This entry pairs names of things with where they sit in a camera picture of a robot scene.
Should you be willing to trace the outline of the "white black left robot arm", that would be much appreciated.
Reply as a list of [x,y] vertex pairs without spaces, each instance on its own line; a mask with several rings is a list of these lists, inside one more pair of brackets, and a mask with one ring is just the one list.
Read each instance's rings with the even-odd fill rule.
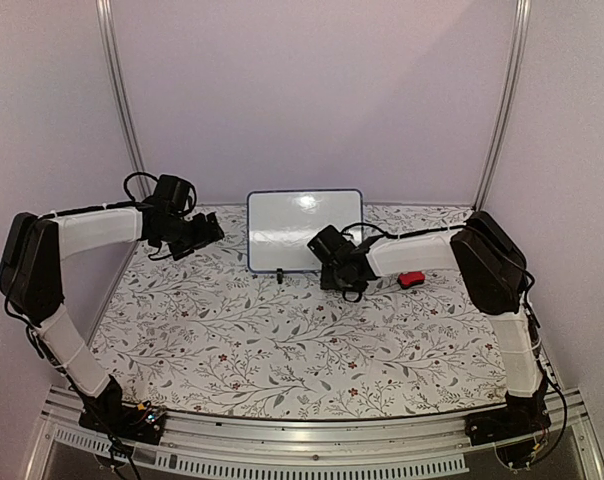
[[93,419],[110,434],[130,426],[130,412],[111,396],[101,396],[113,379],[91,352],[67,307],[66,263],[111,245],[143,242],[162,259],[182,260],[224,239],[213,213],[195,210],[197,192],[188,180],[154,177],[144,199],[131,191],[120,202],[16,214],[0,259],[0,292],[8,316],[23,322],[36,347],[79,392],[98,398]]

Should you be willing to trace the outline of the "small whiteboard blue frame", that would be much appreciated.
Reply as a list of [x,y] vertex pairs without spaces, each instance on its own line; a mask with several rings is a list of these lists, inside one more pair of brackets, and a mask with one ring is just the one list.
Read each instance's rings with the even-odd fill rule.
[[313,272],[320,261],[308,243],[323,228],[363,220],[357,189],[267,190],[247,196],[247,266],[253,273]]

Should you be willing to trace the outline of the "red whiteboard eraser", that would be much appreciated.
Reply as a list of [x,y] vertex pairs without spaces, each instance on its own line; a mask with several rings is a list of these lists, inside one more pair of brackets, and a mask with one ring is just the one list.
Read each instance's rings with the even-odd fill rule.
[[407,272],[402,273],[397,277],[397,283],[402,289],[409,289],[418,285],[422,285],[426,280],[422,272]]

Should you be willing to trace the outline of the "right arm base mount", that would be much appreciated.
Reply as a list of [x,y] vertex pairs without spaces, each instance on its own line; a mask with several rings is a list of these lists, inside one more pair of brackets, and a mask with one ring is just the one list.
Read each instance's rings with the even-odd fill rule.
[[551,426],[545,403],[546,390],[530,397],[506,393],[506,405],[465,417],[465,435],[473,446],[541,432]]

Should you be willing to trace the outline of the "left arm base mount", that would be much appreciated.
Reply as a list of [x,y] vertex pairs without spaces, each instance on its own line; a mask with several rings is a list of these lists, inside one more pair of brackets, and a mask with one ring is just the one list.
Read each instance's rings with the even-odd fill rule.
[[119,383],[112,377],[97,396],[81,389],[76,393],[83,404],[79,425],[96,432],[149,445],[159,445],[166,423],[166,409],[145,401],[125,404]]

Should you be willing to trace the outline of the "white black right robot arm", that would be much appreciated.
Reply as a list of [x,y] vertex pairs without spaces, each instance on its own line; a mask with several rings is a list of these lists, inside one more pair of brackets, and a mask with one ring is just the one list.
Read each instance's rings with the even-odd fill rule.
[[548,382],[540,364],[540,324],[528,301],[535,283],[522,251],[485,211],[464,223],[402,234],[377,229],[355,244],[346,228],[323,228],[308,243],[320,261],[324,288],[362,295],[381,277],[457,270],[472,305],[488,319],[506,371],[508,402],[499,427],[519,436],[534,424]]

